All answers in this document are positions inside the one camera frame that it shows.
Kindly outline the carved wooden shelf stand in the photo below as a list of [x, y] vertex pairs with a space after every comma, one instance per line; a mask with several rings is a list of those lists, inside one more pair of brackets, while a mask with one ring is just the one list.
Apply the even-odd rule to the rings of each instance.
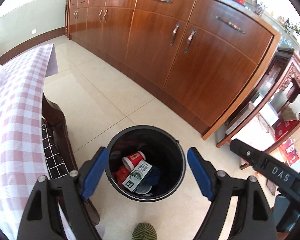
[[278, 48], [245, 106], [225, 123], [221, 147], [238, 139], [300, 169], [300, 55]]

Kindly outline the green white carton box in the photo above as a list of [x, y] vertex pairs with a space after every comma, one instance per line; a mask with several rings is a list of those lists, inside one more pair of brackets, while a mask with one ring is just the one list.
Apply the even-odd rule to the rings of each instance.
[[130, 175], [123, 182], [123, 187], [128, 189], [130, 192], [136, 191], [136, 189], [142, 185], [153, 166], [144, 160], [141, 160], [138, 165], [132, 170]]

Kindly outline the red paper cup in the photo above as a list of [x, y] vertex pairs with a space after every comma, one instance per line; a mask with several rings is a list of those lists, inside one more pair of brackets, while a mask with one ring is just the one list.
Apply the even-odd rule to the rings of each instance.
[[145, 155], [141, 151], [122, 158], [122, 162], [129, 172], [131, 172], [141, 160], [146, 160]]

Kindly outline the black grid cushion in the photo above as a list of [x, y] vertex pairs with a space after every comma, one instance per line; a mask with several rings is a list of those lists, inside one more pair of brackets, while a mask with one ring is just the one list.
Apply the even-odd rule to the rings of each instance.
[[59, 153], [54, 138], [45, 122], [42, 119], [42, 142], [45, 155], [45, 162], [50, 179], [58, 179], [66, 176], [69, 171]]

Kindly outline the pink checkered tablecloth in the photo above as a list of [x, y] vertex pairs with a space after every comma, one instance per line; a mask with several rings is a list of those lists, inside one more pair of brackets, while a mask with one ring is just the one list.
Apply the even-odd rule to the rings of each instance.
[[58, 72], [55, 48], [46, 44], [3, 64], [0, 87], [0, 229], [16, 239], [30, 193], [47, 175], [42, 142], [44, 80]]

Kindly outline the blue towel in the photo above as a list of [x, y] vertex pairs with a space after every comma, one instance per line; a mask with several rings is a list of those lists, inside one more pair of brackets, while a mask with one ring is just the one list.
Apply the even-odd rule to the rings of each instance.
[[151, 172], [145, 179], [145, 184], [150, 186], [155, 186], [159, 183], [159, 179], [160, 179], [160, 170], [157, 167], [153, 166]]

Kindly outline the blue paper bowl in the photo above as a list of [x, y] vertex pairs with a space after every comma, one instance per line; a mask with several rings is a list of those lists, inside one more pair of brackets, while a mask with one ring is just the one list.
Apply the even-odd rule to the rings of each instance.
[[151, 191], [151, 189], [152, 185], [142, 184], [136, 189], [135, 193], [139, 195], [146, 195]]

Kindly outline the black trash bin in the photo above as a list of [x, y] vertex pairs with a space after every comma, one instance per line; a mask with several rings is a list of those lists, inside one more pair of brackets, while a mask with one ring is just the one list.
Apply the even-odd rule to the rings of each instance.
[[108, 180], [129, 199], [165, 199], [178, 189], [185, 176], [186, 158], [179, 141], [160, 128], [126, 128], [111, 139], [107, 149]]

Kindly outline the red plastic bag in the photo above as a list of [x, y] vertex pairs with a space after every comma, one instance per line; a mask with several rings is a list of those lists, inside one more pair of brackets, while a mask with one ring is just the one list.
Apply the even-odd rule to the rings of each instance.
[[130, 175], [130, 171], [122, 165], [115, 173], [114, 177], [116, 178], [117, 184], [120, 187], [123, 187], [123, 182]]

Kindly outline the green striped slipper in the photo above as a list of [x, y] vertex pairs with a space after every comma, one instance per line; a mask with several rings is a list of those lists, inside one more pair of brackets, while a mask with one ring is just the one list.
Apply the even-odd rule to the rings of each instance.
[[157, 232], [149, 223], [139, 223], [132, 232], [131, 240], [157, 240]]

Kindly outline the dark wooden chair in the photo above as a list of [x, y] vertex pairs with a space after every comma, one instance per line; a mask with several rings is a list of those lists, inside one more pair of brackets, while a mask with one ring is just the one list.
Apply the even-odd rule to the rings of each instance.
[[64, 113], [60, 107], [48, 100], [43, 93], [42, 116], [45, 119], [49, 131], [56, 143], [58, 152], [69, 171], [78, 170], [69, 139], [68, 128]]

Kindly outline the wooden sideboard cabinet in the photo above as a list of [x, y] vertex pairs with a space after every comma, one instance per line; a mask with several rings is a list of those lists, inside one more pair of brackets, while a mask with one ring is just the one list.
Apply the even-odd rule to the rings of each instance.
[[69, 0], [68, 38], [214, 133], [260, 81], [280, 35], [231, 0]]

